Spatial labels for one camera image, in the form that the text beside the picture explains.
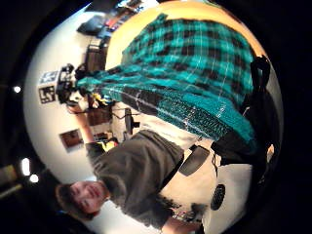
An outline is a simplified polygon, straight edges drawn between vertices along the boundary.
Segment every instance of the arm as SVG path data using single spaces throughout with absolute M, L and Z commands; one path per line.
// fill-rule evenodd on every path
M 199 229 L 200 223 L 191 223 L 169 217 L 162 227 L 165 234 L 188 234 L 191 231 Z

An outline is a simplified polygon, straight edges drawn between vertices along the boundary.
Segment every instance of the plaid blanket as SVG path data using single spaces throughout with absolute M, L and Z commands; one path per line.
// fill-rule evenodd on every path
M 241 153 L 255 153 L 254 130 L 238 111 L 253 90 L 250 44 L 215 21 L 166 17 L 161 14 L 141 31 L 121 65 L 77 86 L 202 137 L 235 137 L 244 145 Z

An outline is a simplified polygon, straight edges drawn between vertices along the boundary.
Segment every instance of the man's hair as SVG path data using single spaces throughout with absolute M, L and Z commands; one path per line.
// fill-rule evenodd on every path
M 74 201 L 71 192 L 71 184 L 59 184 L 56 187 L 56 197 L 61 208 L 72 217 L 81 221 L 92 220 L 95 214 L 88 214 L 82 211 L 78 204 Z

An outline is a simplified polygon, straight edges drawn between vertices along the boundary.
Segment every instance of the white wall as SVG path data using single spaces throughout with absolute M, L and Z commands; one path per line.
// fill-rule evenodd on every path
M 23 111 L 31 142 L 46 167 L 61 182 L 95 179 L 86 158 L 86 150 L 80 147 L 66 152 L 59 134 L 77 129 L 72 116 L 58 100 L 42 104 L 38 94 L 39 80 L 44 73 L 58 71 L 67 63 L 77 67 L 84 60 L 84 53 L 91 37 L 76 31 L 82 22 L 99 13 L 77 12 L 51 31 L 38 45 L 29 65 L 24 87 Z M 96 233 L 158 233 L 125 216 L 111 202 L 102 207 L 95 220 L 86 225 Z

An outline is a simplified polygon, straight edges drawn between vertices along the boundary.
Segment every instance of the man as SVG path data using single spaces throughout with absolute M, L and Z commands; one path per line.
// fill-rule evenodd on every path
M 80 107 L 68 107 L 81 112 Z M 172 211 L 157 201 L 166 179 L 183 159 L 183 150 L 158 134 L 143 130 L 131 139 L 104 152 L 95 142 L 85 114 L 73 115 L 97 181 L 77 181 L 56 188 L 59 204 L 73 217 L 91 220 L 108 199 L 121 210 L 145 225 L 166 234 L 187 234 L 199 228 L 198 223 L 172 217 Z

